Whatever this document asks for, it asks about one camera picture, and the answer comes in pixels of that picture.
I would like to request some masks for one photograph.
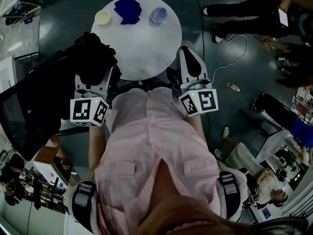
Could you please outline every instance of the blue cloth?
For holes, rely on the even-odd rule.
[[[313,127],[303,122],[301,118],[297,118],[290,129],[290,133],[299,139],[307,149],[313,147]]]
[[[136,24],[142,12],[136,0],[119,0],[115,3],[115,11],[123,18],[121,24]]]

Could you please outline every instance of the white cable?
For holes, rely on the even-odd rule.
[[[233,34],[232,34],[229,38],[223,40],[222,42],[223,42],[223,43],[229,43],[229,42],[233,41],[236,37],[245,37],[245,38],[246,38],[246,50],[245,50],[245,52],[244,52],[234,63],[229,64],[229,65],[226,65],[226,66],[217,67],[217,68],[215,69],[215,71],[213,72],[212,84],[213,84],[213,82],[214,82],[214,76],[215,76],[215,73],[217,72],[217,70],[219,70],[219,69],[221,69],[221,68],[227,68],[227,67],[229,67],[229,66],[231,66],[231,65],[236,64],[236,63],[246,54],[246,51],[247,51],[247,49],[248,49],[248,38],[247,38],[245,35],[237,35],[237,36],[233,37],[232,39],[230,39],[232,36],[233,36]]]

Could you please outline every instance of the black pants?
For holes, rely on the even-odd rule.
[[[247,0],[241,3],[215,4],[207,7],[207,13],[210,17],[258,17],[217,24],[218,37],[225,38],[228,34],[260,34],[281,38],[291,33],[287,27],[282,27],[278,16],[273,14],[278,10],[280,2],[281,0]]]
[[[296,113],[269,94],[264,94],[263,97],[258,98],[255,106],[258,109],[265,110],[272,119],[287,130],[291,129],[298,117]]]

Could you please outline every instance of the small white cup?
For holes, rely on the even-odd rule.
[[[108,10],[100,10],[94,17],[96,24],[100,26],[110,26],[111,25],[111,14]]]

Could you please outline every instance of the small bottle on floor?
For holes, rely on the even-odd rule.
[[[228,83],[226,84],[227,87],[231,88],[232,90],[236,91],[236,92],[239,92],[240,89],[238,88],[238,86],[234,85],[234,84],[231,84],[231,83]]]

